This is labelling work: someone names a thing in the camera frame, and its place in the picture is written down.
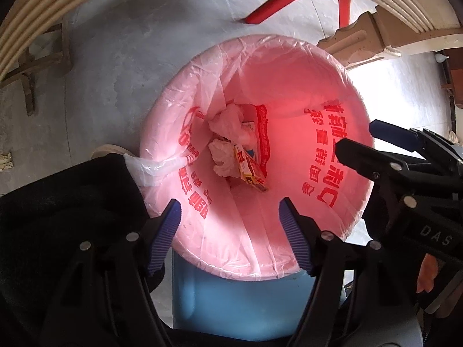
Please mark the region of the person's right hand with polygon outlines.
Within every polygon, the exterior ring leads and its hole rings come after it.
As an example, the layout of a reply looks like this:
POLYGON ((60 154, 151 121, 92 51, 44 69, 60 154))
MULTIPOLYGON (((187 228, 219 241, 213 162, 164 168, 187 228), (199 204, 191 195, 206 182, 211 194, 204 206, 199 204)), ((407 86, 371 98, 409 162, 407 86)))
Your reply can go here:
POLYGON ((423 291, 430 292, 434 287, 434 281, 439 273, 439 263, 437 259, 427 254, 423 262, 421 263, 421 268, 418 274, 418 284, 417 284, 417 293, 423 291))

